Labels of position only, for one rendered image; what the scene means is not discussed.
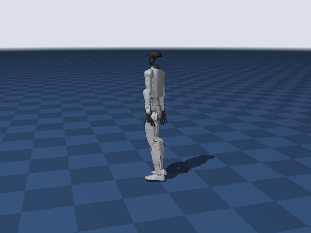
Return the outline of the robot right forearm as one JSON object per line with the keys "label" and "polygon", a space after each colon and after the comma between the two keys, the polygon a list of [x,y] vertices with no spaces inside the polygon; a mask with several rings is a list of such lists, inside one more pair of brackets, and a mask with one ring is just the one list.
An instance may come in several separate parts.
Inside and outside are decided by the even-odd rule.
{"label": "robot right forearm", "polygon": [[159,98],[159,105],[161,105],[162,111],[164,111],[164,99],[165,99],[165,94],[163,94],[162,97]]}

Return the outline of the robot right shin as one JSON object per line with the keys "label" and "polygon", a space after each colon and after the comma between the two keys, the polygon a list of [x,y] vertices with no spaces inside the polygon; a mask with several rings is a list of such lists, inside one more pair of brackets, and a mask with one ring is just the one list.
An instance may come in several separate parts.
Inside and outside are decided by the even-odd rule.
{"label": "robot right shin", "polygon": [[163,169],[163,158],[164,158],[164,145],[161,146],[160,155],[161,155],[160,170],[162,170]]}

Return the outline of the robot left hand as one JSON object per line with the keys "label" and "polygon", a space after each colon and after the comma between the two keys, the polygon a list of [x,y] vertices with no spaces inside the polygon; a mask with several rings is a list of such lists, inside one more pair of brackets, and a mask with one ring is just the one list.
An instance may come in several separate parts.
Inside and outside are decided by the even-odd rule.
{"label": "robot left hand", "polygon": [[[154,123],[154,121],[152,120],[152,118],[151,118],[151,115],[152,115],[152,110],[150,109],[150,111],[151,111],[151,114],[146,114],[146,119],[145,119],[145,122],[144,122],[144,125],[145,125],[145,123],[146,123],[146,121],[148,122],[148,123],[151,123],[151,125],[153,126],[155,126],[155,123]],[[152,124],[152,122],[153,122],[153,124]]]}

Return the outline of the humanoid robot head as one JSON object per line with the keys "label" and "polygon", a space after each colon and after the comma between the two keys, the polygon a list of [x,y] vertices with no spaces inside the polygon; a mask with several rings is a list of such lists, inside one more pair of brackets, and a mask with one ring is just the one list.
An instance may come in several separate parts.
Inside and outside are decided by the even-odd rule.
{"label": "humanoid robot head", "polygon": [[[154,62],[155,62],[155,59],[157,59],[158,57],[162,57],[161,52],[159,52],[157,50],[153,50],[153,51],[148,53],[148,56],[149,56],[149,64],[156,69],[160,69],[158,64],[155,64]],[[152,63],[151,63],[151,58],[153,58]]]}

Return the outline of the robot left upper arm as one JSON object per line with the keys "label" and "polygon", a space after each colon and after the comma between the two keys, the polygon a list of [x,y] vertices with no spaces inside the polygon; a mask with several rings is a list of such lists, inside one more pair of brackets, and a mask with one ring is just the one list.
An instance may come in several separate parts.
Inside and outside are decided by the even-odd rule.
{"label": "robot left upper arm", "polygon": [[144,72],[144,77],[145,77],[145,86],[146,86],[146,89],[145,90],[148,90],[149,91],[149,95],[151,94],[151,91],[152,91],[152,77],[154,75],[154,70],[146,70]]}

